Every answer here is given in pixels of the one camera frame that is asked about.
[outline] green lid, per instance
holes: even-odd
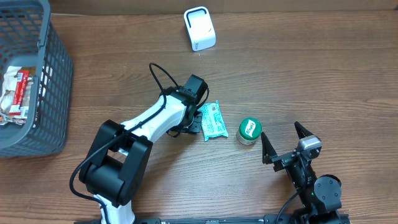
[[[254,118],[246,118],[239,127],[239,134],[246,140],[257,139],[262,131],[261,123]]]

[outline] wooden surface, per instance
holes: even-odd
[[[243,146],[235,137],[253,116],[279,154],[297,145],[294,121],[322,138],[313,168],[341,179],[341,212],[352,223],[398,223],[398,13],[212,18],[217,44],[201,52],[192,52],[181,15],[55,18],[75,63],[67,146],[54,156],[0,159],[0,223],[100,217],[96,203],[69,191],[70,174],[101,123],[134,118],[156,101],[149,62],[181,84],[191,74],[204,78],[229,138],[162,136],[133,201],[139,217],[277,213],[294,193],[290,180],[262,164],[260,142]],[[287,212],[300,207],[295,199]]]
[[[79,15],[183,14],[206,6],[210,13],[393,10],[398,0],[50,0],[52,12]]]

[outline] wall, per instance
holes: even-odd
[[[398,0],[50,0],[54,13],[82,15],[182,14],[195,6],[211,13],[392,10]]]

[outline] plastic basket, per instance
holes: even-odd
[[[60,152],[66,141],[73,64],[46,0],[0,0],[0,89],[9,66],[36,67],[26,124],[0,126],[0,156]]]

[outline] round green container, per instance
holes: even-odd
[[[255,118],[246,118],[242,121],[236,137],[238,141],[245,145],[254,144],[262,132],[261,123]]]

